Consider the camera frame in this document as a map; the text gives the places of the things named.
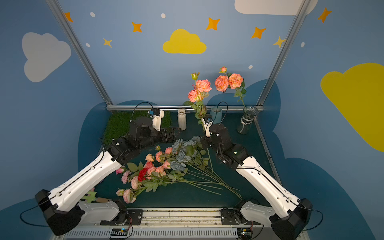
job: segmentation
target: light pink carnation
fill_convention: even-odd
[[[139,181],[137,179],[138,177],[139,176],[134,176],[131,180],[131,186],[133,189],[137,189],[137,187],[138,187],[138,183],[139,183]]]

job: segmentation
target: green leaf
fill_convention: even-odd
[[[139,169],[133,162],[127,163],[127,167],[131,172],[136,172]]]
[[[143,170],[144,166],[142,162],[139,162],[139,171]]]
[[[185,101],[185,102],[183,103],[183,105],[194,105],[194,103],[191,102],[191,101]]]
[[[138,176],[139,175],[139,171],[135,172],[134,174],[131,175],[131,177],[135,177],[135,176]]]
[[[155,184],[153,185],[153,188],[152,188],[152,189],[153,189],[154,192],[156,192],[156,189],[157,189],[158,186],[159,186],[159,185],[158,185],[157,183],[155,183]]]

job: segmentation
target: painted cloud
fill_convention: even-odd
[[[302,0],[235,0],[235,9],[243,14],[296,15]],[[317,4],[311,0],[307,14]]]
[[[28,59],[25,75],[34,83],[48,77],[71,56],[70,46],[49,33],[26,33],[22,40],[23,52]]]

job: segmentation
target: blue wall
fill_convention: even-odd
[[[323,23],[318,17],[325,7],[332,13]],[[384,65],[383,8],[381,0],[319,1],[259,115],[282,182],[325,214],[323,224],[308,232],[312,240],[384,239],[384,152],[364,141],[320,86],[332,71],[344,73],[361,63]],[[351,104],[367,95],[361,92]],[[356,114],[369,113],[356,109]],[[318,220],[313,216],[309,227]]]
[[[36,205],[32,198],[39,190],[50,190],[78,172],[80,132],[94,128],[101,137],[108,119],[105,105],[98,105],[103,99],[72,47],[70,58],[44,80],[32,82],[26,77],[22,39],[28,32],[49,33],[69,43],[44,0],[0,3],[0,229],[13,231],[5,239],[50,235],[48,228],[24,225],[18,215]],[[92,108],[98,114],[82,129]],[[100,142],[83,147],[98,150]],[[25,216],[32,223],[44,223],[38,209]]]
[[[182,104],[194,84],[190,74],[198,71],[199,79],[208,79],[213,86],[207,103],[220,94],[214,81],[223,65],[231,73],[241,74],[246,86],[264,80],[280,51],[273,44],[279,36],[285,39],[294,19],[292,15],[243,14],[235,9],[233,0],[59,2],[64,12],[70,12],[70,24],[115,104],[138,99]],[[217,31],[206,30],[209,18],[220,19]],[[131,22],[141,23],[142,33],[133,32]],[[251,39],[255,27],[266,28],[261,39]],[[207,50],[201,54],[166,53],[163,44],[180,28],[197,34]],[[103,38],[112,40],[111,47],[104,45]]]

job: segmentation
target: flower bunch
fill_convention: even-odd
[[[209,96],[208,92],[212,90],[212,87],[208,79],[197,80],[199,74],[191,74],[192,79],[195,80],[195,85],[192,85],[194,89],[188,94],[189,101],[186,101],[183,105],[189,105],[195,110],[195,117],[199,119],[199,124],[201,124],[201,119],[207,114],[207,107],[204,105],[203,99]]]
[[[147,162],[144,165],[142,162],[140,162],[138,166],[131,162],[127,163],[129,170],[123,173],[121,180],[124,184],[130,182],[131,188],[119,189],[116,192],[116,195],[122,196],[126,203],[136,201],[137,196],[143,191],[155,192],[159,186],[167,186],[168,184],[180,182],[221,195],[220,193],[207,189],[209,187],[222,190],[220,187],[212,186],[212,184],[219,185],[229,189],[241,198],[235,191],[236,189],[228,186],[208,167],[210,157],[203,157],[207,152],[202,149],[200,137],[193,137],[188,141],[183,141],[183,139],[177,140],[172,147],[168,147],[164,152],[161,151],[160,146],[157,146],[156,149],[158,152],[155,156],[152,154],[146,156],[145,160]],[[187,165],[198,171],[188,170]],[[185,179],[185,175],[195,176],[195,179],[198,178],[201,181]]]
[[[216,89],[223,93],[225,93],[227,88],[236,89],[234,97],[240,97],[237,102],[241,100],[245,106],[243,98],[245,97],[245,93],[247,91],[245,90],[244,78],[242,78],[241,75],[237,73],[228,73],[225,66],[220,69],[219,73],[224,73],[224,75],[220,75],[215,80]]]

